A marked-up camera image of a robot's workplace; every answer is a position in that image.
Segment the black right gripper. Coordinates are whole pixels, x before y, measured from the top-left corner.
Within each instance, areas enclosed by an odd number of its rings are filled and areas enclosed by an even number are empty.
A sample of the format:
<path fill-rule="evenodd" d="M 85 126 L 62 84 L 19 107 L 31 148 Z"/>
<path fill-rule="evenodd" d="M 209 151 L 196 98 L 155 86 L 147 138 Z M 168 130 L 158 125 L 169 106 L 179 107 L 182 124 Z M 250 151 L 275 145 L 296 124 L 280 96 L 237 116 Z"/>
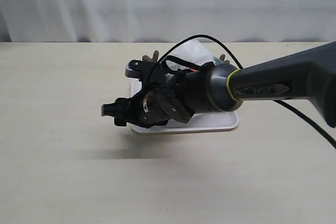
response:
<path fill-rule="evenodd" d="M 142 80 L 146 74 L 143 61 L 131 60 L 125 68 L 127 78 Z M 187 107 L 176 91 L 176 79 L 157 86 L 143 86 L 131 98 L 117 98 L 114 103 L 101 106 L 101 116 L 114 118 L 114 125 L 126 127 L 127 123 L 149 129 L 165 126 L 169 121 L 188 123 L 194 111 Z"/>

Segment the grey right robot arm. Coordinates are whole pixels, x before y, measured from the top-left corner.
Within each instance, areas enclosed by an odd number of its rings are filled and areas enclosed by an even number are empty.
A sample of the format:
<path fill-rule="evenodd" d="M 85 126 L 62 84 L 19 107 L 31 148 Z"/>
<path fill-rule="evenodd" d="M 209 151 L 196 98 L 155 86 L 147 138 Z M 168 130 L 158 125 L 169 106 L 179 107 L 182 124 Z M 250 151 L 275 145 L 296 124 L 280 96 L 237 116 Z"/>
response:
<path fill-rule="evenodd" d="M 117 126 L 187 123 L 195 114 L 235 111 L 247 100 L 306 99 L 335 127 L 334 42 L 243 69 L 173 55 L 156 63 L 132 60 L 129 67 L 141 90 L 101 108 Z"/>

